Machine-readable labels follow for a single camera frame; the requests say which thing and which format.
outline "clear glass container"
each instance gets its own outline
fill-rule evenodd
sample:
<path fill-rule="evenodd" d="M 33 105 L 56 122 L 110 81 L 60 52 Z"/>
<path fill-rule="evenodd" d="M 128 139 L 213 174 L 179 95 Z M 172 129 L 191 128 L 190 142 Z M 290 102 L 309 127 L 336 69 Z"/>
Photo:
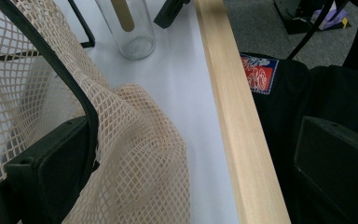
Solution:
<path fill-rule="evenodd" d="M 153 52 L 156 38 L 145 0 L 95 0 L 120 52 L 130 60 Z"/>

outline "red patch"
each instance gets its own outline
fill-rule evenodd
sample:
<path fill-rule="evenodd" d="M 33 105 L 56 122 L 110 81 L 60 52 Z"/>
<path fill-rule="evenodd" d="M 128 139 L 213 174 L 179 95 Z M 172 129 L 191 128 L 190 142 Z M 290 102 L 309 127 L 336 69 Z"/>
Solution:
<path fill-rule="evenodd" d="M 253 92 L 269 94 L 278 66 L 278 60 L 255 58 L 241 55 L 243 68 Z"/>

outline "beige netting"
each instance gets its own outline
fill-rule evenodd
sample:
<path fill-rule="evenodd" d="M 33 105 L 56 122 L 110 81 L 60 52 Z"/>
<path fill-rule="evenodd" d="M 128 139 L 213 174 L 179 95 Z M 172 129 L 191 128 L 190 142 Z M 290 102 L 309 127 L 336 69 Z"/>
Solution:
<path fill-rule="evenodd" d="M 57 53 L 99 115 L 101 167 L 65 222 L 188 223 L 186 146 L 169 119 L 137 85 L 109 90 L 52 0 L 13 3 Z M 75 96 L 0 12 L 0 180 L 6 178 L 6 161 L 82 115 Z"/>

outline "white surface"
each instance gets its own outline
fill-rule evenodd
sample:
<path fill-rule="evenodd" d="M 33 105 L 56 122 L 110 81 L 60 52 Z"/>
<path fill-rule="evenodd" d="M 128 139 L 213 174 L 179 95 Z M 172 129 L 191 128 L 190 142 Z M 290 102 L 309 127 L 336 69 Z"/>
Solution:
<path fill-rule="evenodd" d="M 95 48 L 86 51 L 111 87 L 128 82 L 143 86 L 184 137 L 191 222 L 239 223 L 193 2 L 184 5 L 170 28 L 163 30 L 153 23 L 156 49 L 140 61 L 127 60 L 118 53 L 94 1 L 76 3 L 96 38 Z M 153 20 L 164 0 L 146 3 Z M 68 18 L 71 26 L 73 20 L 76 18 Z M 82 34 L 78 26 L 74 32 Z"/>

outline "light wood board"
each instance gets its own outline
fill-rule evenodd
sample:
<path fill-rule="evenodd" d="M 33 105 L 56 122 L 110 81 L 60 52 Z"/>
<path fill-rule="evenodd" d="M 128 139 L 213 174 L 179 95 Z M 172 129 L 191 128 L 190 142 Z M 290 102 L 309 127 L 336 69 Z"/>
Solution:
<path fill-rule="evenodd" d="M 224 3 L 195 5 L 240 223 L 290 223 Z"/>

